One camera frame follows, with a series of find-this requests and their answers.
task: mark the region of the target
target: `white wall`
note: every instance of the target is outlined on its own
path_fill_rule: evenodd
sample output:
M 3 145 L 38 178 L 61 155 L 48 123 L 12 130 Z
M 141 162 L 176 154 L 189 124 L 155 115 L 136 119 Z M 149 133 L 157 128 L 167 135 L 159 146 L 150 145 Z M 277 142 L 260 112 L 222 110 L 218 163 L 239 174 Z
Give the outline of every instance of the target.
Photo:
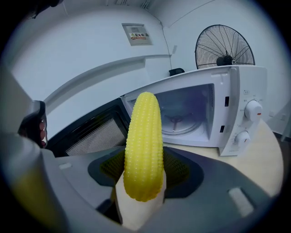
M 256 65 L 268 70 L 267 106 L 263 119 L 269 127 L 283 133 L 291 115 L 291 69 L 288 48 L 278 31 L 256 5 L 237 0 L 166 0 L 151 12 L 162 21 L 172 68 L 195 70 L 195 45 L 208 26 L 222 24 L 234 28 L 248 41 Z
M 141 8 L 60 5 L 36 20 L 20 26 L 5 57 L 28 95 L 48 102 L 49 138 L 171 69 L 160 22 Z M 130 46 L 122 23 L 144 24 L 153 45 Z

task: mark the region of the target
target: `electric fan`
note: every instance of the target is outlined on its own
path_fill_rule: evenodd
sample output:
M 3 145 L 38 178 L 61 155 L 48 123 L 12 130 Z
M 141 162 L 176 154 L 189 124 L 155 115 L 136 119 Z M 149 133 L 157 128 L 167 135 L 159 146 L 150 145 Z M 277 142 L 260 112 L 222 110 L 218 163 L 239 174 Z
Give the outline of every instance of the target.
M 245 38 L 224 25 L 212 25 L 201 32 L 196 43 L 195 59 L 197 69 L 255 64 L 254 55 Z

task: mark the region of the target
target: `microwave control knob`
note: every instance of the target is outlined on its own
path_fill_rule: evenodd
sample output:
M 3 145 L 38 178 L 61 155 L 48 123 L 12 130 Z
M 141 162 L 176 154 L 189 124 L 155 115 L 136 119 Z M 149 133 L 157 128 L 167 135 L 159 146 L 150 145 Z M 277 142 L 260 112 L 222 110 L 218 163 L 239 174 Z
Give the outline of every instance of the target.
M 247 131 L 240 132 L 236 138 L 235 143 L 238 144 L 239 147 L 246 146 L 250 142 L 251 138 Z
M 262 115 L 262 106 L 257 101 L 252 100 L 247 103 L 245 108 L 245 116 L 252 122 L 257 122 L 260 120 Z

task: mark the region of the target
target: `corn cob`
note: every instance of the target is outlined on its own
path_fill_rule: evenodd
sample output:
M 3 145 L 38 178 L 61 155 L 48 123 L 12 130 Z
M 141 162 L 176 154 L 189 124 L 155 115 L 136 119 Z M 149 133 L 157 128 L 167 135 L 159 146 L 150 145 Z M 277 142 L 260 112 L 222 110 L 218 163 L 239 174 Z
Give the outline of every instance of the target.
M 137 201 L 157 196 L 163 184 L 163 141 L 158 100 L 141 93 L 131 115 L 125 148 L 124 187 Z

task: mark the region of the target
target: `wooden table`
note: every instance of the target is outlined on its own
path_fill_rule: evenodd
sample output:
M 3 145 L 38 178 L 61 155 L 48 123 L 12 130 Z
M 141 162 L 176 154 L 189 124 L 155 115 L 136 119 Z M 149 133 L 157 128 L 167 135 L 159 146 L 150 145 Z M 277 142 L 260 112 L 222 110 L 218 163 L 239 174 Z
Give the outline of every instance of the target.
M 282 153 L 273 132 L 263 120 L 260 121 L 249 147 L 239 156 L 221 157 L 218 148 L 190 147 L 169 143 L 164 143 L 164 146 L 226 162 L 249 177 L 271 197 L 280 192 L 283 181 Z

